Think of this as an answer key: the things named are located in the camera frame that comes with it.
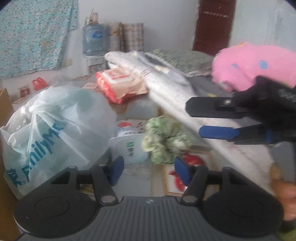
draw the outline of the bolt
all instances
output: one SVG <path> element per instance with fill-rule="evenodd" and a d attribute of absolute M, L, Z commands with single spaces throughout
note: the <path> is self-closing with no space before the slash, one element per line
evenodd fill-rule
<path fill-rule="evenodd" d="M 107 196 L 103 196 L 101 198 L 102 202 L 103 203 L 112 203 L 116 200 L 116 198 L 114 196 L 111 196 L 111 195 L 107 195 Z"/>
<path fill-rule="evenodd" d="M 197 201 L 197 197 L 192 195 L 187 195 L 182 197 L 183 201 L 186 203 L 195 203 Z"/>
<path fill-rule="evenodd" d="M 226 105 L 231 104 L 231 100 L 230 99 L 224 100 L 224 104 L 226 104 Z"/>

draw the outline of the wall outlet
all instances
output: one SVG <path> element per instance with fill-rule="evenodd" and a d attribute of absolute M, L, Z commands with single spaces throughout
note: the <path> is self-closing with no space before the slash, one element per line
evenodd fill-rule
<path fill-rule="evenodd" d="M 64 59 L 64 67 L 68 67 L 68 66 L 71 66 L 73 64 L 73 61 L 72 59 Z"/>

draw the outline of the white wall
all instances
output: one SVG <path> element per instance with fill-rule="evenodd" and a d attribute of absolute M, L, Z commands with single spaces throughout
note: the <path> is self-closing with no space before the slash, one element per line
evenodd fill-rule
<path fill-rule="evenodd" d="M 296 10 L 285 0 L 237 0 L 230 46 L 242 41 L 296 51 Z"/>
<path fill-rule="evenodd" d="M 58 71 L 42 71 L 2 80 L 3 87 L 15 99 L 18 87 L 31 84 L 36 77 L 50 80 L 60 74 L 69 79 L 81 76 L 82 27 L 92 8 L 99 13 L 100 22 L 144 23 L 145 51 L 151 51 L 156 48 L 191 49 L 197 7 L 198 0 L 79 0 L 78 29 L 69 32 L 65 53 L 65 58 L 72 59 L 73 65 Z"/>

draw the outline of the round black disc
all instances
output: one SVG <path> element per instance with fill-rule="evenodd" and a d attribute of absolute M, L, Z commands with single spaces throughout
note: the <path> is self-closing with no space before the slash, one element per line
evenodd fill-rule
<path fill-rule="evenodd" d="M 93 219 L 96 204 L 68 186 L 49 187 L 44 196 L 33 191 L 14 210 L 19 228 L 37 237 L 64 237 L 81 230 Z"/>
<path fill-rule="evenodd" d="M 274 233 L 284 216 L 279 201 L 244 185 L 233 185 L 210 196 L 204 203 L 204 213 L 216 229 L 237 237 Z"/>

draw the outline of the door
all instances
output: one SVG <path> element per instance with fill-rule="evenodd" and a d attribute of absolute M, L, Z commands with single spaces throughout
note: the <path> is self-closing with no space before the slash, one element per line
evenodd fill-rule
<path fill-rule="evenodd" d="M 228 47 L 236 0 L 200 0 L 193 50 L 216 55 Z"/>

